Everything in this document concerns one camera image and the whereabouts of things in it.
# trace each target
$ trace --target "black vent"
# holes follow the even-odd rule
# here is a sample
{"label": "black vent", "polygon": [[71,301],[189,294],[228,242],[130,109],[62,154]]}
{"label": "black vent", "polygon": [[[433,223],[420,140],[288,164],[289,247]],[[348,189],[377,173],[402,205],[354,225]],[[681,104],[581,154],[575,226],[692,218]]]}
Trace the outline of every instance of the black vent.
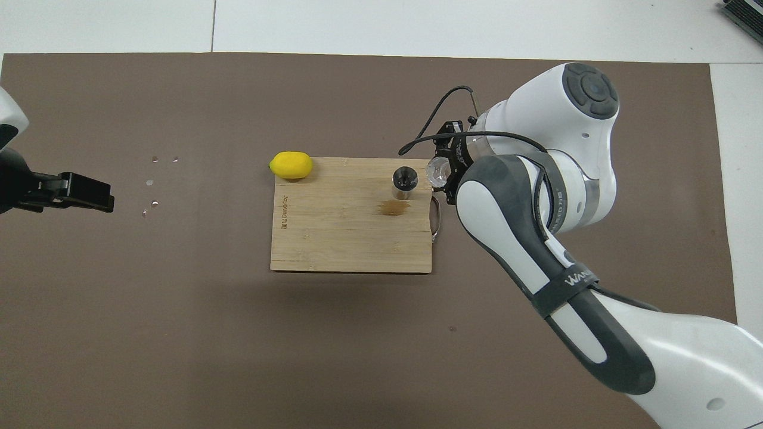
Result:
{"label": "black vent", "polygon": [[731,0],[721,10],[729,19],[763,44],[763,15],[755,7],[745,0]]}

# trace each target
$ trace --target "spill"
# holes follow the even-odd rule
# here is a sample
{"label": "spill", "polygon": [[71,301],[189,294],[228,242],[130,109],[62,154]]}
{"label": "spill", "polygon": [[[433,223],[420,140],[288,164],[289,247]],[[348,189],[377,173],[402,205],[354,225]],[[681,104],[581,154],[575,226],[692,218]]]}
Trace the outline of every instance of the spill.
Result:
{"label": "spill", "polygon": [[387,200],[379,204],[379,214],[385,216],[400,216],[410,207],[410,203],[401,200]]}

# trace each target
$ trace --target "brown tabletop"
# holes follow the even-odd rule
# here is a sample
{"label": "brown tabletop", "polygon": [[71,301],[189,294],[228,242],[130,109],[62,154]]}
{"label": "brown tabletop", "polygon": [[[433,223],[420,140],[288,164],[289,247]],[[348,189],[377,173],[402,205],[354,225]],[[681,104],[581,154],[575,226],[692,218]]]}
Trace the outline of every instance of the brown tabletop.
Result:
{"label": "brown tabletop", "polygon": [[[6,55],[31,121],[11,146],[111,183],[116,206],[0,215],[0,426],[656,427],[451,206],[429,275],[269,270],[275,153],[392,157],[450,87],[487,108],[557,63]],[[593,64],[621,97],[618,196],[560,241],[614,291],[734,321],[708,65]],[[433,131],[471,113],[454,94]]]}

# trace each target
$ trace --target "yellow lemon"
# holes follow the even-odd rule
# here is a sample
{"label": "yellow lemon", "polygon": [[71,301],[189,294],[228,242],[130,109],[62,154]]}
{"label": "yellow lemon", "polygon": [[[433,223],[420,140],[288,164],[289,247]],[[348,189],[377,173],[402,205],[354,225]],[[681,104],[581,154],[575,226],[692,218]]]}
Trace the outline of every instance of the yellow lemon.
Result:
{"label": "yellow lemon", "polygon": [[281,179],[302,179],[313,169],[313,160],[305,152],[279,152],[270,161],[270,170]]}

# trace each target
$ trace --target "wooden cutting board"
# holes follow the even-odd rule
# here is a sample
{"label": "wooden cutting board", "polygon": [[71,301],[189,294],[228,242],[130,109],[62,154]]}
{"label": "wooden cutting board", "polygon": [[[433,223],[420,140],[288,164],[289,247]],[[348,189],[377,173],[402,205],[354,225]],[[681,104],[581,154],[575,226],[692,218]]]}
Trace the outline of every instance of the wooden cutting board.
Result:
{"label": "wooden cutting board", "polygon": [[[276,177],[270,269],[431,273],[428,161],[314,157],[308,177]],[[419,176],[404,201],[392,196],[401,166]]]}

